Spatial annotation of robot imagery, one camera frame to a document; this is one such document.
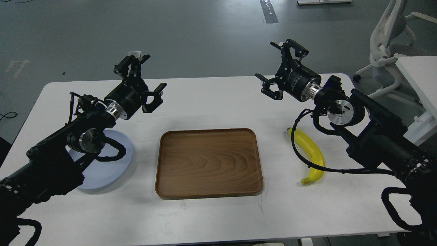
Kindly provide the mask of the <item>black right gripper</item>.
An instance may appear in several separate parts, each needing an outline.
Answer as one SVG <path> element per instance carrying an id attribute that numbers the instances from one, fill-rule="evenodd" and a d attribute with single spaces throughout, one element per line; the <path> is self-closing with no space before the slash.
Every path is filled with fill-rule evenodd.
<path id="1" fill-rule="evenodd" d="M 273 100 L 282 100 L 283 92 L 287 92 L 300 102 L 309 98 L 306 92 L 310 84 L 320 84 L 321 76 L 301 64 L 301 60 L 309 54 L 309 51 L 292 39 L 277 44 L 270 42 L 270 45 L 281 52 L 282 63 L 276 72 L 275 78 L 267 79 L 265 76 L 256 73 L 255 77 L 261 81 L 261 92 Z M 270 86 L 276 85 L 277 91 L 272 91 Z"/>

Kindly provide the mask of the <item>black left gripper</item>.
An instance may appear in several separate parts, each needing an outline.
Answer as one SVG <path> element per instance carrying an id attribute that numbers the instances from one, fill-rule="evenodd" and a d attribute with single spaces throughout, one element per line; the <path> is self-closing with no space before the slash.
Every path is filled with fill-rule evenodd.
<path id="1" fill-rule="evenodd" d="M 150 57 L 149 54 L 140 58 L 129 55 L 114 65 L 113 72 L 122 78 L 122 82 L 104 97 L 104 102 L 117 103 L 122 108 L 121 119 L 129 120 L 141 107 L 143 113 L 152 113 L 163 103 L 162 95 L 167 83 L 160 83 L 154 91 L 149 91 L 141 78 L 142 64 Z"/>

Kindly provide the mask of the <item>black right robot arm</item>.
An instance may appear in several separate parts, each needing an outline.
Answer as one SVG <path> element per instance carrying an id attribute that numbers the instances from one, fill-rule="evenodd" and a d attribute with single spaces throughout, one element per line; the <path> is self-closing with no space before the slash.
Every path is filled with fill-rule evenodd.
<path id="1" fill-rule="evenodd" d="M 291 128 L 290 138 L 297 157 L 309 168 L 342 174 L 387 174 L 396 177 L 403 188 L 387 187 L 381 200 L 392 221 L 400 228 L 416 233 L 419 241 L 436 245 L 436 159 L 404 137 L 407 131 L 401 119 L 388 109 L 352 89 L 348 96 L 341 79 L 330 76 L 324 85 L 319 74 L 301 60 L 308 50 L 294 40 L 270 44 L 280 50 L 281 65 L 274 78 L 261 80 L 261 92 L 274 100 L 282 100 L 287 92 L 299 102 L 311 99 L 314 109 L 304 109 Z M 326 135 L 340 136 L 348 143 L 348 156 L 362 165 L 358 169 L 332 169 L 305 159 L 296 149 L 297 125 L 311 114 L 314 127 Z M 411 207 L 422 223 L 407 224 L 389 200 L 391 194 L 410 196 Z"/>

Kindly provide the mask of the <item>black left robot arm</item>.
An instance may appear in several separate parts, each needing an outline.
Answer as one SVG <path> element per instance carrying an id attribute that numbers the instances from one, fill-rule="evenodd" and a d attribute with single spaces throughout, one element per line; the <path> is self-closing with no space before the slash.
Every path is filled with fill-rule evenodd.
<path id="1" fill-rule="evenodd" d="M 93 162 L 112 162 L 127 150 L 104 134 L 116 120 L 130 119 L 139 109 L 152 113 L 162 103 L 161 83 L 150 91 L 141 77 L 142 64 L 150 58 L 126 56 L 114 66 L 122 78 L 103 100 L 71 92 L 68 122 L 58 131 L 31 147 L 29 162 L 0 183 L 1 245 L 8 246 L 20 233 L 20 226 L 32 226 L 34 234 L 27 246 L 34 246 L 42 233 L 41 223 L 20 218 L 31 205 L 47 202 L 52 196 L 66 195 L 84 181 L 83 171 Z"/>

